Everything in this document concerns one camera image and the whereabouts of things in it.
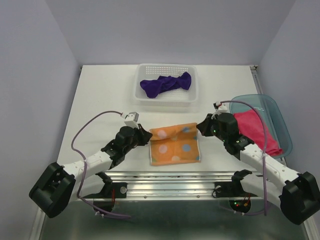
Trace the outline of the orange and blue patterned towel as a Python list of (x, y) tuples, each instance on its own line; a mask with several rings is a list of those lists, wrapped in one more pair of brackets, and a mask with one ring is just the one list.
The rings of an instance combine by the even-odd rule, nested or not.
[(167, 166), (201, 161), (196, 123), (152, 128), (149, 142), (150, 164)]

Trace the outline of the pink microfiber towel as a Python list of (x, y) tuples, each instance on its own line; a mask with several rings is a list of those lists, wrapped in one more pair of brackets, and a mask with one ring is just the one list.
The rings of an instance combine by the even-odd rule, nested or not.
[[(256, 112), (251, 109), (245, 112), (234, 113), (233, 116), (237, 120), (239, 133), (253, 140), (263, 150), (265, 146), (264, 129)], [(266, 127), (266, 135), (266, 153), (273, 157), (282, 155), (283, 150), (270, 134), (268, 127)]]

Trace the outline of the purple towel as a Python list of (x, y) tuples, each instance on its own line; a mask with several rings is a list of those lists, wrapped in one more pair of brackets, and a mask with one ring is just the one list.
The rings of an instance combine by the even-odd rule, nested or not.
[(148, 98), (154, 99), (159, 94), (183, 89), (188, 91), (192, 83), (192, 77), (188, 72), (184, 72), (181, 76), (159, 76), (153, 80), (140, 81), (140, 87), (145, 91)]

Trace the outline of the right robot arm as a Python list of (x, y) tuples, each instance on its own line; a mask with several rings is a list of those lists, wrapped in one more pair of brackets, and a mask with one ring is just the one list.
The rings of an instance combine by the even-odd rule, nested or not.
[(196, 127), (204, 137), (217, 137), (230, 155), (259, 172), (256, 175), (247, 169), (236, 171), (230, 181), (216, 183), (214, 197), (253, 194), (265, 198), (296, 225), (320, 210), (316, 178), (307, 171), (299, 173), (290, 169), (263, 153), (253, 140), (239, 132), (237, 120), (231, 113), (209, 113)]

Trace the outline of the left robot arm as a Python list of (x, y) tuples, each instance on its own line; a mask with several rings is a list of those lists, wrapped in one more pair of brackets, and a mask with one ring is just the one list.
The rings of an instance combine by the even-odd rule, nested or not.
[(49, 164), (31, 188), (29, 197), (49, 218), (58, 216), (69, 202), (81, 198), (88, 177), (101, 178), (95, 183), (94, 191), (106, 197), (111, 193), (112, 180), (105, 172), (121, 164), (132, 149), (147, 145), (152, 136), (141, 124), (123, 126), (112, 141), (92, 156), (65, 165)]

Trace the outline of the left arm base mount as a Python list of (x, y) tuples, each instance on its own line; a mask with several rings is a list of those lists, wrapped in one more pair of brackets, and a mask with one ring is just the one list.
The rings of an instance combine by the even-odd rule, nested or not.
[[(96, 173), (94, 176), (99, 177), (102, 180), (102, 187), (98, 193), (90, 193), (87, 195), (82, 194), (82, 188), (84, 181), (80, 182), (79, 189), (77, 191), (77, 197), (84, 203), (88, 204), (93, 208), (96, 215), (101, 216), (102, 218), (110, 219), (129, 219), (129, 215), (114, 213), (112, 210), (116, 205), (117, 199), (125, 199), (128, 192), (128, 183), (127, 182), (113, 182), (111, 177), (109, 177), (105, 172)], [(107, 203), (97, 203), (94, 200), (89, 199), (110, 199)]]

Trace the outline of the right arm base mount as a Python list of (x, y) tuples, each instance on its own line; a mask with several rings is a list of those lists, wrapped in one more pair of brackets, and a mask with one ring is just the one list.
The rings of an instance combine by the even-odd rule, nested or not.
[(235, 214), (242, 216), (257, 216), (264, 211), (251, 212), (251, 193), (244, 191), (241, 181), (244, 180), (246, 176), (251, 176), (252, 172), (249, 170), (236, 171), (231, 177), (231, 181), (218, 181), (215, 182), (215, 187), (212, 191), (212, 197), (218, 198), (241, 198), (240, 200), (229, 200), (229, 208), (224, 209), (231, 211)]

